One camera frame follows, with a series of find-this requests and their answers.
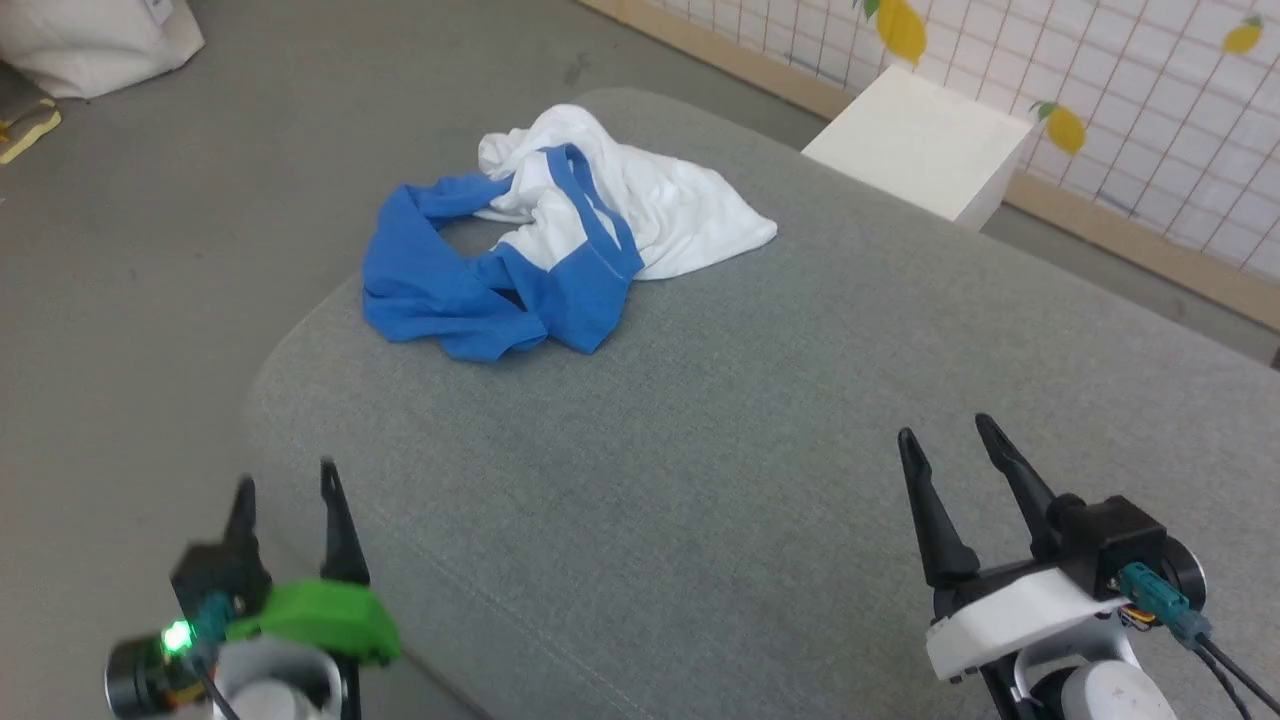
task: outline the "clothing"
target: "clothing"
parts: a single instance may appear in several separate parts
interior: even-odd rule
[[[402,186],[383,205],[364,307],[387,340],[434,336],[452,357],[483,363],[548,336],[590,354],[617,327],[634,278],[704,268],[777,232],[719,174],[618,145],[572,105],[485,136],[480,168]],[[471,214],[521,225],[462,259],[439,229]]]

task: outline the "white fabric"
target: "white fabric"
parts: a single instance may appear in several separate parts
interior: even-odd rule
[[[97,97],[180,68],[205,45],[186,0],[150,8],[146,0],[0,0],[0,59],[54,97]]]
[[[760,247],[778,232],[777,223],[753,210],[719,173],[620,145],[585,109],[556,105],[529,129],[490,133],[480,141],[480,170],[492,179],[516,177],[509,192],[476,215],[527,223],[499,242],[544,270],[586,241],[577,210],[552,182],[540,152],[566,142],[586,156],[604,204],[631,225],[645,265],[636,279],[691,273]],[[612,233],[608,218],[600,220]]]

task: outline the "teal connector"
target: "teal connector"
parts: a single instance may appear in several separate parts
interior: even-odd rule
[[[1155,615],[1188,650],[1199,647],[1199,635],[1207,638],[1213,632],[1208,620],[1192,610],[1187,596],[1142,562],[1132,562],[1120,570],[1120,593],[1132,600],[1138,610]]]

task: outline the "wooden baseboard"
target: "wooden baseboard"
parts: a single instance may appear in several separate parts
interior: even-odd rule
[[[844,90],[646,0],[579,1],[820,118],[835,118],[854,100]],[[1280,284],[1179,247],[1138,223],[1024,173],[1014,177],[1005,202],[1251,320],[1280,331]]]

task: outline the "lemon print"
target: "lemon print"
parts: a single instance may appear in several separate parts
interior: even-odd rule
[[[1032,105],[1039,119],[1048,118],[1048,138],[1057,145],[1062,152],[1075,155],[1084,147],[1084,123],[1075,113],[1068,110],[1057,102],[1039,101]]]
[[[1244,55],[1249,50],[1253,50],[1260,37],[1262,37],[1262,15],[1244,18],[1240,27],[1226,33],[1226,37],[1222,38],[1222,53]]]
[[[906,0],[863,0],[867,19],[876,15],[876,31],[888,51],[920,64],[920,55],[928,40],[924,36],[924,22]]]

